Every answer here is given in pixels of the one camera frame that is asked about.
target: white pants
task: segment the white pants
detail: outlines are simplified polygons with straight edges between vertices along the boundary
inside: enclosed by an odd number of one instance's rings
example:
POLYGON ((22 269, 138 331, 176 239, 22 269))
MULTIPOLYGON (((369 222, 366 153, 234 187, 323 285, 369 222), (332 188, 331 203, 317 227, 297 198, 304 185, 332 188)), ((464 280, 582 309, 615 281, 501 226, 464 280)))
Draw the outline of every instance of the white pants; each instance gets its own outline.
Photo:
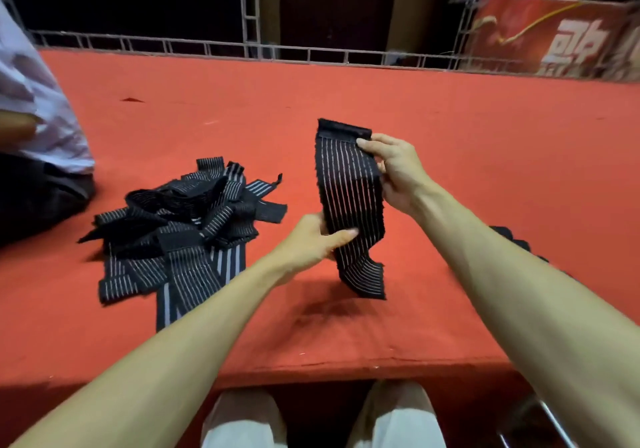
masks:
MULTIPOLYGON (((286 448, 287 428, 263 389, 223 392, 202 427, 203 448, 286 448)), ((377 381, 348 448, 445 448, 427 394, 412 381, 377 381)))

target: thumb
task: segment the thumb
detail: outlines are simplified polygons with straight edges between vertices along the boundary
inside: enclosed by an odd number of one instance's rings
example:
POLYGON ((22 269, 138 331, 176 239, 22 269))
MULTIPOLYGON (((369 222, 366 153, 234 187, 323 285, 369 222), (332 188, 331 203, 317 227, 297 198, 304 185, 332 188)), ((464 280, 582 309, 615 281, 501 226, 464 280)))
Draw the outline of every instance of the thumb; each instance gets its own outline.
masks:
POLYGON ((345 244, 348 244, 349 242, 353 241, 353 239, 355 239, 357 235, 358 235, 357 229, 339 230, 334 234, 325 236, 327 247, 330 250, 341 248, 345 244))
POLYGON ((356 143, 360 146, 360 149, 370 152, 379 156, 383 160, 391 158, 394 151, 394 147, 389 144, 380 143, 380 141, 367 141, 362 138, 356 139, 356 143))

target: white shirt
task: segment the white shirt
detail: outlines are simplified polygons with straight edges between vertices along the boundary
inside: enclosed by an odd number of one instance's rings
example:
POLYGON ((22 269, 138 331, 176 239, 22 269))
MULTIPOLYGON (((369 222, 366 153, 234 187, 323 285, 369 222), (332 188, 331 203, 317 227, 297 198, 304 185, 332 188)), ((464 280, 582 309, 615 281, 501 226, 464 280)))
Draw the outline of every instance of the white shirt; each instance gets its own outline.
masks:
POLYGON ((91 173, 95 161, 58 82, 0 1, 0 109, 36 115, 36 136, 2 152, 91 173))

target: person's left arm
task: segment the person's left arm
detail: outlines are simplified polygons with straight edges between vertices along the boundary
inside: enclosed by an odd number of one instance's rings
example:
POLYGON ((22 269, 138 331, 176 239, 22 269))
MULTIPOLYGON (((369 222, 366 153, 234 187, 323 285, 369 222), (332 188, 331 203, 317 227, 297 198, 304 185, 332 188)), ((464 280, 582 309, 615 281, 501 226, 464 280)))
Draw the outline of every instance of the person's left arm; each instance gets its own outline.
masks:
POLYGON ((302 217, 275 250, 80 389, 12 446, 175 446, 269 291, 357 234, 322 230, 321 214, 302 217))

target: person's right hand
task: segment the person's right hand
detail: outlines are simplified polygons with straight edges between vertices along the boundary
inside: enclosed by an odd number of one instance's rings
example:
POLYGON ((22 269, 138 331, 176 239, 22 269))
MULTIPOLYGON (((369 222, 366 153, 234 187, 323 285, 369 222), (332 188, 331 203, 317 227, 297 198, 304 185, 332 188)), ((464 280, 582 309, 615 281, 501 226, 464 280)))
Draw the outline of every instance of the person's right hand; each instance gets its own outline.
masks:
POLYGON ((385 134, 372 134, 371 141, 358 138, 358 146, 381 161, 382 189, 388 204, 415 217, 413 204, 421 190, 430 183, 415 148, 401 139, 385 134))

